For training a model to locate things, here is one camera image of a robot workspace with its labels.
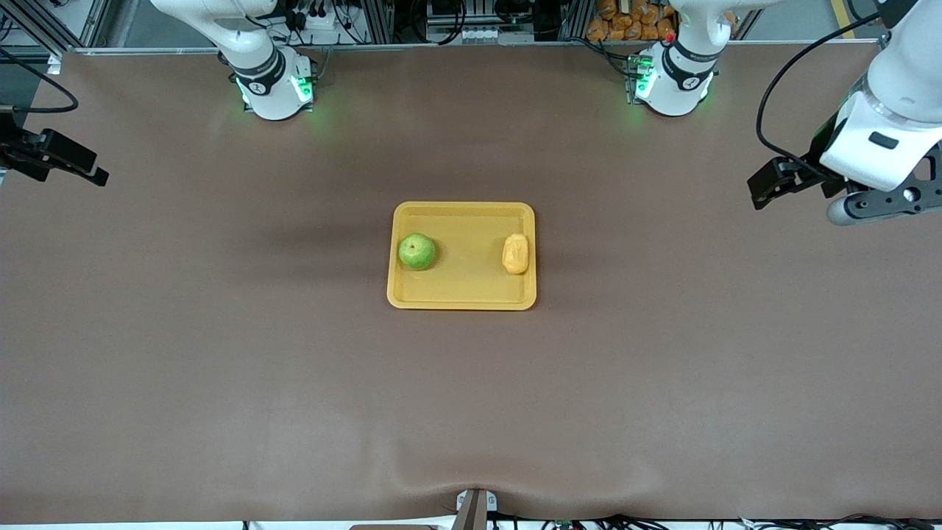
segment round hole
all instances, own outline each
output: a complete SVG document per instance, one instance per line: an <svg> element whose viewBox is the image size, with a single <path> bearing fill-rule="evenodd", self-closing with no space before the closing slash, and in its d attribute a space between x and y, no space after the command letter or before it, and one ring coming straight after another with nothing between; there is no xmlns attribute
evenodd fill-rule
<svg viewBox="0 0 942 530"><path fill-rule="evenodd" d="M902 198L910 203L915 203L922 197L922 193L917 188L906 188L902 191Z"/></svg>

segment yellow stripe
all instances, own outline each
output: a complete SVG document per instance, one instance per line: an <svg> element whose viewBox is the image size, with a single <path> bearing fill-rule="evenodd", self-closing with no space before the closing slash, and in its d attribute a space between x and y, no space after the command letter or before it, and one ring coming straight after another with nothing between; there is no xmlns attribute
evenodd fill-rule
<svg viewBox="0 0 942 530"><path fill-rule="evenodd" d="M844 27L851 23L851 17L847 14L844 0L831 0L831 7L834 8L834 16L837 17L837 27ZM856 39L856 35L853 34L853 31L848 31L844 34L844 39Z"/></svg>

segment green fruit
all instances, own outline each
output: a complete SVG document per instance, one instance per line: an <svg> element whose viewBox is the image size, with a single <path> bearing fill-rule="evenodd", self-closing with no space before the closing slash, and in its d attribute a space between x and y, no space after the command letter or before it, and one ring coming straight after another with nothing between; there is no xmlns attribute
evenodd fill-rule
<svg viewBox="0 0 942 530"><path fill-rule="evenodd" d="M428 269L435 260L435 242L422 234L409 234L399 244L399 259L414 271Z"/></svg>

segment pile of bread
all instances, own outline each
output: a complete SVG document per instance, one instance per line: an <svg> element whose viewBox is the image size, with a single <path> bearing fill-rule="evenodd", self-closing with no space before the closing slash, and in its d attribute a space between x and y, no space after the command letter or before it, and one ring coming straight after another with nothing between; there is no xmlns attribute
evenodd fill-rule
<svg viewBox="0 0 942 530"><path fill-rule="evenodd" d="M631 0L631 12L618 9L617 0L598 0L598 16L586 29L586 39L598 41L658 41L675 33L674 8Z"/></svg>

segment brown table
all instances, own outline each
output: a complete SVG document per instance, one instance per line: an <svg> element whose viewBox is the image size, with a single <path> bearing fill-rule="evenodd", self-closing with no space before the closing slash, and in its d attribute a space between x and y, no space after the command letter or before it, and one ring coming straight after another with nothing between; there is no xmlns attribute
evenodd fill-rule
<svg viewBox="0 0 942 530"><path fill-rule="evenodd" d="M942 515L942 216L749 201L797 49L730 48L681 119L581 48L338 53L285 123L211 56L68 57L81 107L29 124L112 177L0 193L0 522L414 517L469 486L541 518ZM873 53L800 63L770 136L803 152ZM531 204L536 306L390 307L410 199Z"/></svg>

